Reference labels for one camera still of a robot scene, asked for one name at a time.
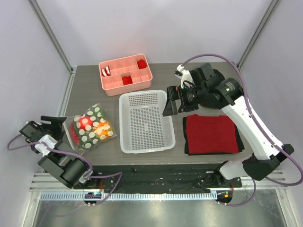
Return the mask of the polka dot zip bag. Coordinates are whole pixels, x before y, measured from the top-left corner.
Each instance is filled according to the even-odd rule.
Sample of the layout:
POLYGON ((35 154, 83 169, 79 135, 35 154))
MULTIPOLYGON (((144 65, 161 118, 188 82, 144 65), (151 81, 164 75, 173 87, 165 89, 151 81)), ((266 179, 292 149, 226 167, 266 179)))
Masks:
POLYGON ((93 132, 94 122, 105 121, 108 121, 110 123, 114 131, 114 136, 110 139, 116 137, 117 134, 115 128, 110 122, 106 110, 102 108, 100 103, 94 104, 82 115, 67 116, 66 121, 63 123, 63 127, 72 149, 82 155, 88 151, 91 151, 99 144, 110 140, 108 139, 106 141, 100 141, 93 132), (85 129, 79 129, 77 127, 77 122, 83 116, 90 118, 90 124, 87 125, 85 129))

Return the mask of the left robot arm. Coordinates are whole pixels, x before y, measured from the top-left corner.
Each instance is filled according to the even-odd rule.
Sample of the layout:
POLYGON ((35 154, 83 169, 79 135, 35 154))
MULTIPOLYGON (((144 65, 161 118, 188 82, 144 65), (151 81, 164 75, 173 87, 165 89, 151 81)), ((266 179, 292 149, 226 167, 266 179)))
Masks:
POLYGON ((41 121, 29 121, 19 130, 31 149, 42 154, 38 165, 68 188, 97 188, 101 177, 63 141, 66 118, 41 116, 41 121))

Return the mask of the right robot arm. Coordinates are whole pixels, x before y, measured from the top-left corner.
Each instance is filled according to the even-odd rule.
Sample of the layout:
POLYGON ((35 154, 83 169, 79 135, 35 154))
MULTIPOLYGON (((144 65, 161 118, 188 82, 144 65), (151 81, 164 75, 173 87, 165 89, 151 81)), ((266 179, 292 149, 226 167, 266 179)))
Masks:
POLYGON ((214 174, 214 182, 226 186, 231 179, 250 176, 260 181, 272 173, 285 159, 290 159, 294 148, 283 144, 261 121, 243 87, 233 78, 225 78, 209 63, 186 70, 178 65, 175 74, 181 79, 179 86, 167 87, 167 101, 163 116, 191 112, 200 106, 222 110, 243 134, 252 149, 244 160, 225 161, 214 174))

